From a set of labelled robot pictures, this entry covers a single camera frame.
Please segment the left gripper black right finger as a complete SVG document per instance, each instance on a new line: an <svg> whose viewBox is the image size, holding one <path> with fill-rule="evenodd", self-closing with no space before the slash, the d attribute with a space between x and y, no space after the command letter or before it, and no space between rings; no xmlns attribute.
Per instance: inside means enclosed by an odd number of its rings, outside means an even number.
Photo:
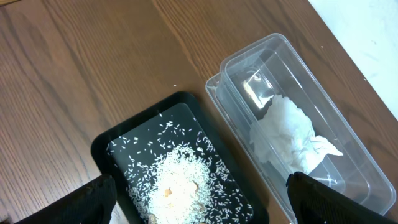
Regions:
<svg viewBox="0 0 398 224"><path fill-rule="evenodd" d="M286 187L298 224L395 224L302 172L290 174Z"/></svg>

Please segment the white paper napkin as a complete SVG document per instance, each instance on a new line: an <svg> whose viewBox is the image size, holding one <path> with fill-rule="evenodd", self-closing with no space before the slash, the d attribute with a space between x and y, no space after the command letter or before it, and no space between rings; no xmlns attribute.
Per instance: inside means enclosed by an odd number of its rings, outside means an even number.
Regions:
<svg viewBox="0 0 398 224"><path fill-rule="evenodd" d="M327 138L317 136L311 119L290 98L275 95L267 113L258 121L260 130L251 126L250 143L260 162L270 162L281 170L309 175L325 156L342 156Z"/></svg>

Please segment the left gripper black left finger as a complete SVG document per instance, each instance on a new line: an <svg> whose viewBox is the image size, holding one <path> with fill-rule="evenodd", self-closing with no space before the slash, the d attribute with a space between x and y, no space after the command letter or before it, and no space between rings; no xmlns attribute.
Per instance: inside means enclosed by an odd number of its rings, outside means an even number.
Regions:
<svg viewBox="0 0 398 224"><path fill-rule="evenodd" d="M117 200L114 179L103 174L20 224L109 224Z"/></svg>

